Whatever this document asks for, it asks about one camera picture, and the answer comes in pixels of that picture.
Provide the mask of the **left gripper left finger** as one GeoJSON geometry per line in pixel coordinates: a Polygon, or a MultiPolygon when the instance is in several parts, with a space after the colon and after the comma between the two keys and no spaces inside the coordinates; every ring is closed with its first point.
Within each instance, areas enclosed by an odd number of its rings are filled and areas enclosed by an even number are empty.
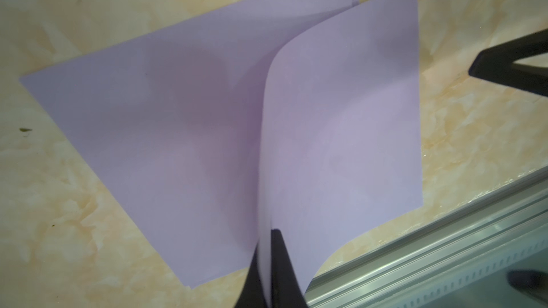
{"type": "Polygon", "coordinates": [[[267,308],[261,278],[258,272],[258,250],[255,249],[248,274],[235,308],[267,308]]]}

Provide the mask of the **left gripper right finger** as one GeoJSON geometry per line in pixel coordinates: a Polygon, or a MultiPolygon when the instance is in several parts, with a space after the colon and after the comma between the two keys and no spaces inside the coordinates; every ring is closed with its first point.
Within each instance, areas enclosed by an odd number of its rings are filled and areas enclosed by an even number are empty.
{"type": "Polygon", "coordinates": [[[308,308],[299,288],[282,232],[271,231],[271,303],[274,308],[308,308]]]}

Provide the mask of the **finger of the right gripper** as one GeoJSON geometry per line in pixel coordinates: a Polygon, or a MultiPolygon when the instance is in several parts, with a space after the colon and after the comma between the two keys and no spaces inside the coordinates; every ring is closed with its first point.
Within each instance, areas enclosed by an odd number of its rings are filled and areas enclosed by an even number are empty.
{"type": "Polygon", "coordinates": [[[546,53],[547,30],[538,31],[479,52],[468,75],[546,97],[547,68],[517,62],[546,53]]]}
{"type": "Polygon", "coordinates": [[[523,295],[541,304],[547,303],[547,273],[533,269],[517,269],[507,273],[507,282],[523,295]]]}

